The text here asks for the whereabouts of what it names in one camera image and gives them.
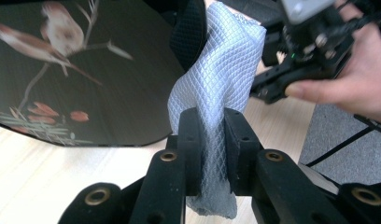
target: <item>wooden floor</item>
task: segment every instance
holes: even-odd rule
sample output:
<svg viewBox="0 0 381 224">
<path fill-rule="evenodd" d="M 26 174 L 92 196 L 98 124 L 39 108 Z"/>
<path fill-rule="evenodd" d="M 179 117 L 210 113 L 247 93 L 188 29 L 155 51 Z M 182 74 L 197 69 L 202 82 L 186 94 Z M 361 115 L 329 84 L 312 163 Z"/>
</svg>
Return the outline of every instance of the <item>wooden floor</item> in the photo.
<svg viewBox="0 0 381 224">
<path fill-rule="evenodd" d="M 286 99 L 264 105 L 250 99 L 245 116 L 265 148 L 299 159 L 314 105 Z M 124 188 L 145 175 L 165 140 L 136 147 L 56 147 L 0 128 L 0 223 L 57 223 L 64 209 L 97 182 Z M 256 223 L 250 198 L 238 198 L 235 220 L 199 217 L 186 223 Z"/>
</svg>

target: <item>bolt hole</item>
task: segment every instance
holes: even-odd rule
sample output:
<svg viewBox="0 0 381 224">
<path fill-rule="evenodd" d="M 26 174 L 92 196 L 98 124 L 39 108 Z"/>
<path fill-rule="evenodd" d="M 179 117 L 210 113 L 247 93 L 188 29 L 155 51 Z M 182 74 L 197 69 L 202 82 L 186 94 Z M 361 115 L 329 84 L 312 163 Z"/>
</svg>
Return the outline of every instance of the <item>bolt hole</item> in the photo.
<svg viewBox="0 0 381 224">
<path fill-rule="evenodd" d="M 148 215 L 147 223 L 148 224 L 160 224 L 164 221 L 163 212 L 154 212 Z"/>
<path fill-rule="evenodd" d="M 265 156 L 269 161 L 283 161 L 283 156 L 276 152 L 268 152 Z"/>
<path fill-rule="evenodd" d="M 161 155 L 162 161 L 173 161 L 176 159 L 176 153 L 174 152 L 165 152 Z"/>
<path fill-rule="evenodd" d="M 381 205 L 381 198 L 379 195 L 374 193 L 373 191 L 369 189 L 364 188 L 353 188 L 351 190 L 351 193 L 355 198 L 357 198 L 359 201 L 363 203 L 367 203 L 372 206 L 380 206 Z"/>
<path fill-rule="evenodd" d="M 92 190 L 86 195 L 85 203 L 90 206 L 96 206 L 109 199 L 111 191 L 107 188 L 98 188 Z"/>
<path fill-rule="evenodd" d="M 312 219 L 317 224 L 330 224 L 331 223 L 330 219 L 327 216 L 325 216 L 324 214 L 320 214 L 320 213 L 312 213 Z"/>
</svg>

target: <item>screw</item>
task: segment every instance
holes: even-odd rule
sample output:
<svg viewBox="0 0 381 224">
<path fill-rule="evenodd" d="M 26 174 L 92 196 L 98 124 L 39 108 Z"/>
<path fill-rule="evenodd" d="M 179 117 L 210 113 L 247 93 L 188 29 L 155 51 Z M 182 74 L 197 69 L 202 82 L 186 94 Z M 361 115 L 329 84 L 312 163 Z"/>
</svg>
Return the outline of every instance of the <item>screw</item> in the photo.
<svg viewBox="0 0 381 224">
<path fill-rule="evenodd" d="M 268 92 L 269 92 L 269 91 L 268 91 L 266 88 L 263 88 L 263 89 L 261 90 L 261 94 L 262 94 L 262 96 L 267 95 Z"/>
<path fill-rule="evenodd" d="M 335 57 L 336 55 L 336 51 L 333 50 L 333 49 L 330 49 L 328 50 L 326 53 L 325 53 L 325 58 L 326 59 L 332 59 L 333 57 Z"/>
<path fill-rule="evenodd" d="M 318 48 L 324 47 L 325 44 L 327 43 L 327 40 L 328 40 L 328 38 L 327 38 L 327 36 L 325 34 L 318 35 L 317 38 L 316 38 L 316 41 L 315 41 L 317 47 Z"/>
</svg>

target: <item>wire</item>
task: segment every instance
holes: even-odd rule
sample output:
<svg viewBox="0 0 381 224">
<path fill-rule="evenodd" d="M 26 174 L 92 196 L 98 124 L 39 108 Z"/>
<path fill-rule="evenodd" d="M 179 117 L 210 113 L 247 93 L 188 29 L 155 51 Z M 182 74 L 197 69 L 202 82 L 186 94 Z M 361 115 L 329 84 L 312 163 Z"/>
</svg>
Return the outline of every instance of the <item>wire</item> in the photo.
<svg viewBox="0 0 381 224">
<path fill-rule="evenodd" d="M 330 37 L 344 36 L 361 29 L 363 26 L 370 22 L 381 22 L 381 11 L 378 11 L 372 15 L 363 16 L 361 18 L 353 18 L 342 26 L 336 26 L 332 28 L 328 34 Z"/>
</svg>

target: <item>gray carpet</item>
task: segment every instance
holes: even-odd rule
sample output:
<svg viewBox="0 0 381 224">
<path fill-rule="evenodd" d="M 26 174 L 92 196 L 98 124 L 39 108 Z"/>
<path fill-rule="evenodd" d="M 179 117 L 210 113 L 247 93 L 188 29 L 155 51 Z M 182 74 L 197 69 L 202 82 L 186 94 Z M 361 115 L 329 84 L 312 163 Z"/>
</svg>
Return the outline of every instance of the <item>gray carpet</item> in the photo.
<svg viewBox="0 0 381 224">
<path fill-rule="evenodd" d="M 318 105 L 306 136 L 300 162 L 308 163 L 366 127 L 333 105 Z M 339 184 L 381 182 L 381 133 L 373 131 L 313 166 Z"/>
</svg>

